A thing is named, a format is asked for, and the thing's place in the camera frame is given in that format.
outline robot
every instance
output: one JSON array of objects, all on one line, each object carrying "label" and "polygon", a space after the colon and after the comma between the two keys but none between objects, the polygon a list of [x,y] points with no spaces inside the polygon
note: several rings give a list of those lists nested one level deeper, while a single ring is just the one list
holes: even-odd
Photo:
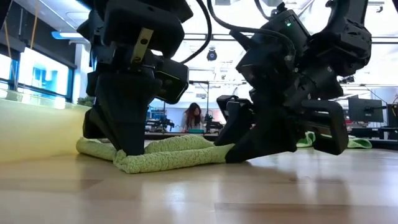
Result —
[{"label": "robot", "polygon": [[253,87],[251,101],[217,99],[227,123],[215,144],[235,143],[226,161],[294,152],[306,131],[315,133],[316,150],[334,155],[345,150],[343,109],[329,100],[343,95],[337,76],[355,74],[371,58],[371,34],[364,26],[367,0],[328,1],[328,24],[314,35],[283,3],[265,25],[253,29],[225,23],[215,15],[211,0],[208,11],[197,0],[209,39],[183,62],[171,58],[184,37],[182,23],[193,16],[185,0],[79,1],[91,9],[78,32],[91,42],[94,72],[88,75],[86,92],[96,97],[85,115],[84,137],[108,138],[127,155],[143,154],[148,104],[154,98],[179,101],[188,86],[184,63],[210,41],[210,13],[246,51],[236,69]]}]

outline wooden floor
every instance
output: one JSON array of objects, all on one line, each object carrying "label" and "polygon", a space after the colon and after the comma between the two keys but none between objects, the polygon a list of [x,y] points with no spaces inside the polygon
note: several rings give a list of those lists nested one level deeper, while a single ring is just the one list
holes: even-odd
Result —
[{"label": "wooden floor", "polygon": [[82,155],[3,164],[0,223],[398,223],[398,153],[300,150],[133,175]]}]

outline long hair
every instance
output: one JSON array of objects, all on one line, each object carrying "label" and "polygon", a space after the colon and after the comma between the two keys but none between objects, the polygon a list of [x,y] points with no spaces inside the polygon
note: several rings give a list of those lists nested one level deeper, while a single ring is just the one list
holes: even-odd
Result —
[{"label": "long hair", "polygon": [[[197,108],[199,109],[199,115],[195,116],[195,110]],[[187,115],[187,127],[191,127],[192,120],[194,120],[195,126],[200,123],[201,109],[197,103],[191,103],[189,108],[185,111],[185,114]]]}]

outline woman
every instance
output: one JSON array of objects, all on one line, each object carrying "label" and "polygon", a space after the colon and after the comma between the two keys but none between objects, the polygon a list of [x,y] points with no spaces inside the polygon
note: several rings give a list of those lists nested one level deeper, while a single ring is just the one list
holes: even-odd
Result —
[{"label": "woman", "polygon": [[203,129],[205,118],[201,114],[201,109],[197,103],[191,103],[184,112],[181,121],[181,132],[186,133],[191,129]]}]

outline green towel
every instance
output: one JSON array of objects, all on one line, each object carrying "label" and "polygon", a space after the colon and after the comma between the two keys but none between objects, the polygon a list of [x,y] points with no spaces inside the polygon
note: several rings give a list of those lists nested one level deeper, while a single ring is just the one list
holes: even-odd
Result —
[{"label": "green towel", "polygon": [[[297,147],[310,147],[314,142],[315,134],[307,133]],[[141,156],[126,156],[124,151],[117,151],[111,143],[85,138],[79,139],[76,149],[82,154],[113,161],[124,172],[136,174],[225,163],[225,155],[233,146],[215,146],[203,136],[192,134],[152,142],[145,147],[145,154]],[[372,145],[365,139],[350,139],[348,148],[370,149]]]}]

